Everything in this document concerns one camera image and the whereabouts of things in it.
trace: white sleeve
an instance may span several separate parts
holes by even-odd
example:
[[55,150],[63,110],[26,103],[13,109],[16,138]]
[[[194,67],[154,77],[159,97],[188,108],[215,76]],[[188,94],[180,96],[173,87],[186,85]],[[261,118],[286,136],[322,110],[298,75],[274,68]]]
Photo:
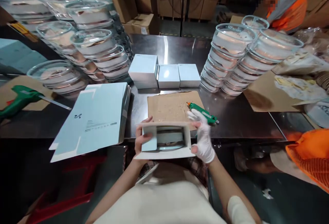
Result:
[[230,198],[227,211],[232,224],[255,224],[255,220],[238,196],[232,196]]

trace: table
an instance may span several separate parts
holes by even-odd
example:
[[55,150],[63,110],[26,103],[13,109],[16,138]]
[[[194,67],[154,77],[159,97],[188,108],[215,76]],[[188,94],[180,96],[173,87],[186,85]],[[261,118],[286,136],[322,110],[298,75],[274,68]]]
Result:
[[[208,39],[135,34],[131,36],[131,41],[134,53],[156,54],[159,64],[196,64],[199,73],[203,69],[211,48]],[[55,53],[49,49],[44,56],[53,58],[52,54]],[[272,118],[267,112],[254,112],[244,95],[230,97],[222,92],[213,94],[201,87],[181,90],[137,90],[133,83],[130,86],[132,95],[125,139],[135,138],[136,125],[147,117],[148,96],[189,90],[197,90],[205,109],[217,116],[219,125],[211,128],[211,137],[217,141],[215,142],[217,144],[220,141],[230,142],[242,138],[286,141],[291,133],[312,129],[300,113],[273,113]],[[57,101],[69,107],[74,105],[74,100],[63,97],[59,97]],[[10,123],[0,127],[0,136],[1,138],[55,138],[68,114],[67,110],[53,104],[49,104],[39,112],[22,111]],[[191,132],[191,135],[195,137],[196,132]]]

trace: red stool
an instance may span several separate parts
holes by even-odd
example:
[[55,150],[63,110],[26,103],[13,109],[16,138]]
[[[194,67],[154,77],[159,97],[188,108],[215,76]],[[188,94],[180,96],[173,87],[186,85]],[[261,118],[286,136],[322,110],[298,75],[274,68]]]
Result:
[[63,173],[85,169],[79,185],[74,189],[73,197],[62,202],[54,203],[49,200],[52,191],[43,193],[34,210],[30,214],[26,224],[39,223],[82,203],[89,202],[94,193],[93,191],[88,192],[91,177],[97,166],[102,164],[105,160],[106,157],[90,157],[88,155],[81,155],[72,158],[69,165],[62,171]]

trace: green glue gun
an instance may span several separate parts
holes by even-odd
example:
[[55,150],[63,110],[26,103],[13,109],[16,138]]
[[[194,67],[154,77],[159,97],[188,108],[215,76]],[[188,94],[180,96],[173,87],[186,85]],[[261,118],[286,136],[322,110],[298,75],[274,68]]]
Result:
[[202,113],[203,116],[207,118],[208,124],[214,124],[214,123],[219,124],[219,121],[217,120],[217,117],[209,114],[208,111],[206,111],[203,108],[199,107],[197,104],[194,104],[192,102],[187,102],[187,105],[190,109],[196,109],[197,111]]

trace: worker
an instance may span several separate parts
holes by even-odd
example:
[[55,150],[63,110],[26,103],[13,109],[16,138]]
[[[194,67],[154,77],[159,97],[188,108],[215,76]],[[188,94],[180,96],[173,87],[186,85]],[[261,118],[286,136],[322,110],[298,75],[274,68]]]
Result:
[[287,173],[329,193],[329,129],[308,131],[296,143],[261,159],[247,159],[236,148],[234,160],[241,172]]
[[[188,115],[197,128],[197,144],[192,146],[192,153],[208,166],[223,206],[224,218],[232,224],[261,223],[254,207],[219,161],[211,145],[207,119],[195,109]],[[151,121],[152,117],[149,117],[143,122]],[[137,127],[136,155],[151,137],[151,134],[142,135],[142,127]],[[92,211],[86,224],[226,223],[211,207],[206,186],[190,171],[160,162],[158,167],[137,181],[146,163],[150,161],[131,161]]]
[[304,21],[307,0],[264,0],[264,3],[268,9],[267,21],[270,28],[291,34]]

